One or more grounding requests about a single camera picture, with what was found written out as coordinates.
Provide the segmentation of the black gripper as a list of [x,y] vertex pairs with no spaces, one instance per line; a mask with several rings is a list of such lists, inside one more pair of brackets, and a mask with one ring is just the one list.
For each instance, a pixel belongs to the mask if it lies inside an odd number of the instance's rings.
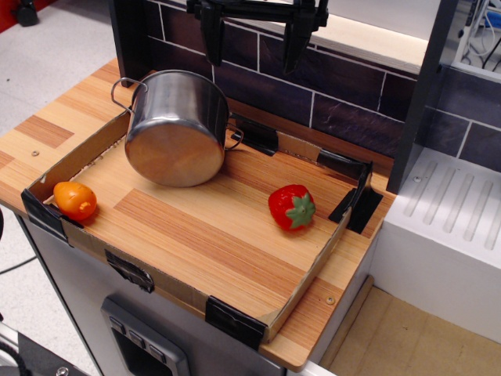
[[260,20],[286,24],[283,42],[283,73],[297,69],[313,27],[325,27],[328,1],[187,1],[187,13],[200,20],[207,60],[222,63],[225,24],[222,18]]

